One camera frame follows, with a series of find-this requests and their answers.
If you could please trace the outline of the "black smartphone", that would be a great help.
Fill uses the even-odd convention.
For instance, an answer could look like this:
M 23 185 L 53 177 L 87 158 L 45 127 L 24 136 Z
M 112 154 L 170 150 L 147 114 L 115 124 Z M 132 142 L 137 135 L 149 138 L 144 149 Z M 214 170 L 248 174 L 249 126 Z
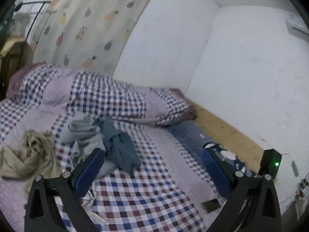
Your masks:
M 206 211 L 206 213 L 211 213 L 221 208 L 221 204 L 218 199 L 208 200 L 201 204 L 201 207 Z

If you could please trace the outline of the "white power strip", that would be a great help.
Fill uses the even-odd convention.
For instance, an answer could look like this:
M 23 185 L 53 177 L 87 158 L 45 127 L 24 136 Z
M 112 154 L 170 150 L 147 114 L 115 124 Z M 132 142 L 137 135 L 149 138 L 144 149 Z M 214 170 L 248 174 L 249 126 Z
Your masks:
M 308 195 L 308 175 L 309 173 L 303 179 L 301 179 L 301 182 L 296 188 L 295 197 L 297 200 L 302 200 L 306 195 Z

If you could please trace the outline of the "beige garment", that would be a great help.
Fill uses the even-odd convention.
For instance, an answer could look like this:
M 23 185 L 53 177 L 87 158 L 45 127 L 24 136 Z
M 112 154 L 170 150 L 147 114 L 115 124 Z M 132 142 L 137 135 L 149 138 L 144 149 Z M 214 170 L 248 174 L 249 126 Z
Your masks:
M 25 196 L 29 196 L 37 175 L 51 179 L 61 174 L 55 154 L 54 135 L 50 131 L 27 130 L 18 147 L 6 145 L 1 148 L 1 177 L 25 180 Z

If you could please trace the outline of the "light grey hooded garment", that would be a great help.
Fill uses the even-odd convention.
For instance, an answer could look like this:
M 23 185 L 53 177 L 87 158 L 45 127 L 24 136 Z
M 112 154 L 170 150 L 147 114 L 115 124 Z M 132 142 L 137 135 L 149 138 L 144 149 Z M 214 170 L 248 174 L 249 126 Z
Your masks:
M 107 142 L 104 139 L 111 138 L 116 133 L 117 130 L 109 118 L 93 120 L 86 114 L 77 113 L 65 124 L 59 134 L 59 140 L 72 146 L 70 162 L 72 168 L 75 168 L 95 148 L 107 152 Z

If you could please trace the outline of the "checked purple bed sheet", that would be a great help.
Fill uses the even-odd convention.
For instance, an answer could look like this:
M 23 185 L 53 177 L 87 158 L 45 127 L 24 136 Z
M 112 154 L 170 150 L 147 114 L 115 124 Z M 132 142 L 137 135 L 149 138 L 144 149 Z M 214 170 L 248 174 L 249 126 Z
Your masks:
M 17 147 L 24 131 L 51 131 L 56 136 L 55 154 L 62 171 L 71 171 L 72 147 L 63 145 L 58 137 L 73 114 L 54 115 L 39 108 L 21 105 L 11 100 L 1 101 L 1 147 Z M 130 175 L 123 170 L 114 172 L 93 183 L 95 198 L 90 211 L 103 218 L 93 220 L 99 231 L 207 231 L 222 208 L 207 214 L 200 203 L 218 199 L 226 203 L 216 190 L 208 173 L 185 151 L 183 146 L 164 128 L 157 129 L 182 160 L 180 168 L 192 171 L 191 189 L 176 185 L 166 169 L 152 133 L 143 125 L 115 121 L 117 129 L 128 133 L 142 165 Z M 23 181 L 1 179 L 1 211 L 14 231 L 24 231 L 25 204 Z

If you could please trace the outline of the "blue denim garment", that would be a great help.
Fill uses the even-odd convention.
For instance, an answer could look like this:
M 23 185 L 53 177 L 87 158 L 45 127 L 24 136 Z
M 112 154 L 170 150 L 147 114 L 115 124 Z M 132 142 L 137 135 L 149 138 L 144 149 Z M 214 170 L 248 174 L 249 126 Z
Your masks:
M 93 124 L 97 125 L 103 134 L 105 157 L 108 161 L 128 174 L 133 174 L 134 169 L 140 168 L 141 161 L 130 135 L 116 129 L 109 118 L 96 119 Z

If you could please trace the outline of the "blue patterned blanket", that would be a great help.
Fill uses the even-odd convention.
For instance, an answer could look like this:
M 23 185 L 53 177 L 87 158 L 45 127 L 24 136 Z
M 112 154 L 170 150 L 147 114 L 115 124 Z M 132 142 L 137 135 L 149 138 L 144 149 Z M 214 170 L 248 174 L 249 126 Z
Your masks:
M 204 150 L 212 148 L 219 159 L 227 162 L 232 169 L 240 170 L 249 177 L 256 175 L 236 154 L 217 143 L 195 121 L 187 120 L 179 124 L 170 125 L 167 127 L 167 130 L 199 164 L 203 164 L 202 153 Z

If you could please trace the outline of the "checked purple rolled quilt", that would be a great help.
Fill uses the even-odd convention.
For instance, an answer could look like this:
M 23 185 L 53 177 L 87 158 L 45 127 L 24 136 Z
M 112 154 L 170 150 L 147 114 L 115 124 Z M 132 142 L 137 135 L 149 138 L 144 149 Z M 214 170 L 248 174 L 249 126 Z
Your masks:
M 136 86 L 46 63 L 17 71 L 10 78 L 6 98 L 48 112 L 83 112 L 145 125 L 167 126 L 197 117 L 195 106 L 179 89 Z

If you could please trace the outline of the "pineapple print curtain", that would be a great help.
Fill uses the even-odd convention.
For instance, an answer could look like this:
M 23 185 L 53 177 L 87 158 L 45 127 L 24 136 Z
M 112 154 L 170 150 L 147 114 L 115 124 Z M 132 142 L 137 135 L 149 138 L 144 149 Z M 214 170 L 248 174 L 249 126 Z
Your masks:
M 32 61 L 113 76 L 150 1 L 52 0 L 32 38 Z

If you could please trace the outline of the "green white plush toy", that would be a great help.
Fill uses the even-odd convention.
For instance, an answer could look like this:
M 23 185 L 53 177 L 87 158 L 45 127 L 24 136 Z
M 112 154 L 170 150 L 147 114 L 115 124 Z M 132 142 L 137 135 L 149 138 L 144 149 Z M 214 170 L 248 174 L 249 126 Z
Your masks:
M 10 25 L 13 21 L 14 12 L 19 11 L 21 9 L 22 5 L 23 5 L 23 2 L 19 2 L 17 4 L 14 4 L 9 9 L 9 11 L 5 15 L 4 19 L 1 21 L 1 31 L 0 31 L 1 44 L 6 40 L 6 38 L 8 36 L 8 31 L 9 31 Z

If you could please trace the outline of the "black metal rack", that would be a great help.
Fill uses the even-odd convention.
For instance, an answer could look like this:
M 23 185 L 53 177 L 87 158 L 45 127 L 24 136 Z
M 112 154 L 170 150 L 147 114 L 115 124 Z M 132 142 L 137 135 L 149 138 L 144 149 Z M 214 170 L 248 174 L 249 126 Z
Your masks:
M 28 43 L 31 42 L 34 31 L 50 3 L 51 1 L 23 2 L 20 10 L 15 13 L 17 20 L 21 23 L 21 35 Z

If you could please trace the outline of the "wooden bed frame edge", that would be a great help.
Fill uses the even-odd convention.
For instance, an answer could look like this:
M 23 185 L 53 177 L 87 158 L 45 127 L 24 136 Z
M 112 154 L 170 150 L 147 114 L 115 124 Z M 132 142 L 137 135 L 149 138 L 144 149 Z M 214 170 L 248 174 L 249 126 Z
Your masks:
M 250 169 L 258 172 L 263 149 L 212 112 L 204 109 L 197 103 L 193 103 L 193 105 L 197 111 L 196 123 L 215 141 L 239 156 Z

